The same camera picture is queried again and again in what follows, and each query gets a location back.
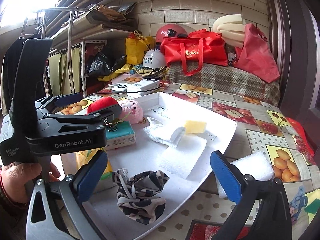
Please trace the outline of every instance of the human hand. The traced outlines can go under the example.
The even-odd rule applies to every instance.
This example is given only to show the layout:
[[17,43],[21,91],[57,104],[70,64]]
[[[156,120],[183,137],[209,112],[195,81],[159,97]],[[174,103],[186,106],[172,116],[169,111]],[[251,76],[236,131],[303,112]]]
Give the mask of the human hand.
[[[35,179],[41,173],[42,167],[39,163],[21,163],[17,166],[5,166],[1,168],[1,180],[7,197],[17,203],[27,203],[25,184]],[[57,167],[50,163],[50,181],[59,181],[60,173]]]

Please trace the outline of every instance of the red helmet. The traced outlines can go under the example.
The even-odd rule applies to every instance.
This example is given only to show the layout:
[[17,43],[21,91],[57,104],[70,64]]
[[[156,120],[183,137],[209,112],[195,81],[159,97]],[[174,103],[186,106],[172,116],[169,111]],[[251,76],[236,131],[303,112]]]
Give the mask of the red helmet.
[[184,28],[177,24],[167,24],[162,26],[156,34],[156,43],[161,43],[164,37],[177,37],[179,34],[187,36],[187,32]]

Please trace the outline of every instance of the black cable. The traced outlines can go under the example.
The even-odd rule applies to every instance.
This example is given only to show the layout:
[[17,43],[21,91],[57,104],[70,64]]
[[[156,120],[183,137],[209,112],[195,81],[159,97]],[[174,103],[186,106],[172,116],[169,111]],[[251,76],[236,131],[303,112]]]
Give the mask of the black cable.
[[153,90],[157,90],[159,88],[161,88],[162,85],[160,85],[159,87],[157,88],[153,88],[153,89],[149,89],[149,90],[143,90],[143,91],[130,91],[130,92],[108,92],[108,93],[92,93],[90,95],[88,95],[87,97],[89,96],[92,96],[92,95],[107,95],[107,94],[127,94],[127,93],[143,93],[143,92],[149,92],[149,91],[153,91]]

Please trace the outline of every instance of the white hard hat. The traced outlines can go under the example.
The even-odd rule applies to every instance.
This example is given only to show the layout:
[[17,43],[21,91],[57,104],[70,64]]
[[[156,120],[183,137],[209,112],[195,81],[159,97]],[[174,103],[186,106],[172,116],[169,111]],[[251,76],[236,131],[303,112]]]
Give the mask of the white hard hat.
[[151,49],[147,51],[143,58],[142,66],[152,69],[161,68],[166,66],[164,55],[159,49]]

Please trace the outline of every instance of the tile wall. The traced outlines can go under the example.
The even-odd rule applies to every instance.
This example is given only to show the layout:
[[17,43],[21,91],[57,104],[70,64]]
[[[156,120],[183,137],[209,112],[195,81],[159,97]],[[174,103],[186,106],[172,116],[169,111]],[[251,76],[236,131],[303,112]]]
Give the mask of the tile wall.
[[[211,30],[209,19],[242,14],[247,23],[253,23],[269,37],[266,0],[105,0],[104,4],[111,6],[134,1],[138,4],[132,15],[144,36],[155,37],[157,30],[168,23],[182,24],[187,32]],[[119,53],[125,51],[123,40],[113,43]]]

